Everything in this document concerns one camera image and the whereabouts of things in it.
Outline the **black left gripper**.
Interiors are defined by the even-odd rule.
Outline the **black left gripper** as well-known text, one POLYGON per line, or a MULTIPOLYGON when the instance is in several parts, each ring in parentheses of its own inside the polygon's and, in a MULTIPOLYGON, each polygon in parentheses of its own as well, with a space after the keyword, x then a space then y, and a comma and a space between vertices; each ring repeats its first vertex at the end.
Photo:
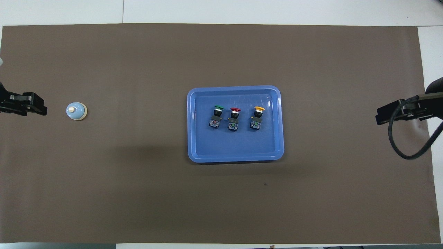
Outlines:
MULTIPOLYGON (((1 106, 12 106, 13 108, 18 108, 19 106, 29 105, 34 107, 27 107, 27 112, 33 112, 42 116, 47 115, 47 107, 43 107, 43 99, 33 92, 25 92, 22 94, 10 92, 6 90, 2 83, 0 83, 0 100, 1 106)), ((0 112, 26 116, 26 110, 20 109, 1 108, 0 112)))

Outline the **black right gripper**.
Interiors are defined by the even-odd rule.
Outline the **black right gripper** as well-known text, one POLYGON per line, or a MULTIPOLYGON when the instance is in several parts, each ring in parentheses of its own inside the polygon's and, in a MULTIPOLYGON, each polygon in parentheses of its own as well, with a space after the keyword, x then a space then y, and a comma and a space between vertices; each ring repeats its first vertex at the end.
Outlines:
MULTIPOLYGON (((394 121, 397 120, 413 120, 420 121, 430 118, 443 118, 443 78, 433 81, 424 94, 416 95, 413 100, 404 104, 402 108, 394 115, 394 121)), ((389 123, 389 120, 396 108, 403 104, 406 100, 399 99, 377 109, 376 123, 381 126, 389 123)))

